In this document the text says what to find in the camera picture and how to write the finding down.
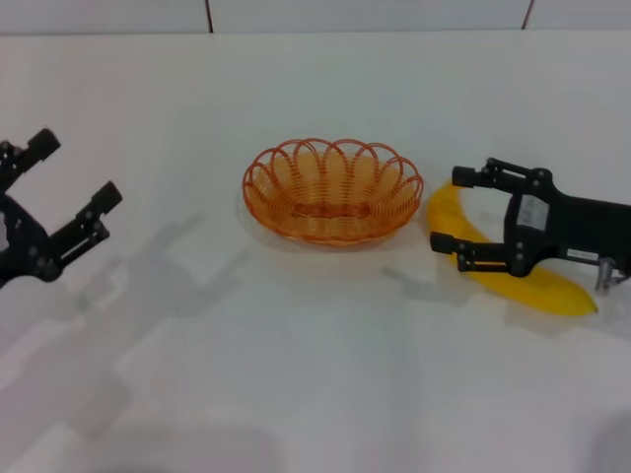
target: white wall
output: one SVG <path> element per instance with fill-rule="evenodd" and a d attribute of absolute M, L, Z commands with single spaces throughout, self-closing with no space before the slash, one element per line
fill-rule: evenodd
<path fill-rule="evenodd" d="M 629 0 L 536 0 L 529 29 L 628 30 Z"/>
<path fill-rule="evenodd" d="M 204 32 L 204 0 L 0 0 L 0 34 Z"/>
<path fill-rule="evenodd" d="M 515 30 L 528 0 L 211 0 L 219 33 Z"/>

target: white table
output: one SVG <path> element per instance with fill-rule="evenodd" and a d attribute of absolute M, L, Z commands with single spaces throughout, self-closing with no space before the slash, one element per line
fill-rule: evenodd
<path fill-rule="evenodd" d="M 0 39 L 0 137 L 62 149 L 12 194 L 54 230 L 112 179 L 112 238 L 0 294 L 0 471 L 618 473 L 629 287 L 509 304 L 413 222 L 365 252 L 272 236 L 242 174 L 295 137 L 391 144 L 428 181 L 494 156 L 631 202 L 631 33 Z M 470 191 L 496 235 L 499 194 Z M 592 273 L 565 265 L 582 284 Z"/>

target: orange basket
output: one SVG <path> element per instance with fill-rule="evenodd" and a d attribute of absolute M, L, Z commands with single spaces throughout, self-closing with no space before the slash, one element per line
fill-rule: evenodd
<path fill-rule="evenodd" d="M 390 146 L 290 140 L 263 151 L 244 175 L 244 200 L 265 227 L 344 246 L 392 236 L 421 203 L 423 178 Z"/>

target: woven basket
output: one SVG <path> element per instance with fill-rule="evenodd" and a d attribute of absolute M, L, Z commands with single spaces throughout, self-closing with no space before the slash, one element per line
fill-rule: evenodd
<path fill-rule="evenodd" d="M 391 147 L 356 140 L 291 140 L 247 169 L 244 200 L 288 238 L 344 246 L 390 237 L 420 205 L 423 178 Z"/>

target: banana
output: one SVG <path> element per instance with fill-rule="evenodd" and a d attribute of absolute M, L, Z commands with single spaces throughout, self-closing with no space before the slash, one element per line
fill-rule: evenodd
<path fill-rule="evenodd" d="M 429 200 L 427 218 L 432 232 L 453 235 L 474 242 L 488 242 L 464 216 L 459 187 L 448 183 Z M 456 256 L 449 259 L 456 264 Z M 467 276 L 492 292 L 544 312 L 582 316 L 596 312 L 596 303 L 585 289 L 552 271 L 534 267 L 525 278 L 506 273 L 467 272 Z"/>

